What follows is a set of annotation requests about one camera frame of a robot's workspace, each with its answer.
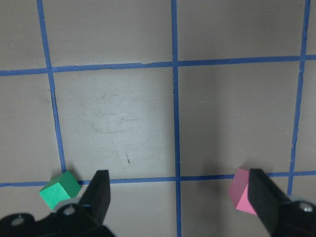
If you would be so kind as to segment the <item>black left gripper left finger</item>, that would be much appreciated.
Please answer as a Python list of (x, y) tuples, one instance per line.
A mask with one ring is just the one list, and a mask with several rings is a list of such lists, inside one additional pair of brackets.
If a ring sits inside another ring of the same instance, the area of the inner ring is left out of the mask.
[(79, 200), (88, 214), (103, 225), (110, 205), (110, 177), (108, 170), (98, 170)]

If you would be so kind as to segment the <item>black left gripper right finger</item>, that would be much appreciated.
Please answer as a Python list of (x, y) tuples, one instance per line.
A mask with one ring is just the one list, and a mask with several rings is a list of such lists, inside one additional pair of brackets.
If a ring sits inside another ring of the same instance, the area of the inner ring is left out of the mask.
[(268, 232), (275, 232), (283, 205), (291, 204), (289, 197), (261, 169), (249, 170), (248, 200)]

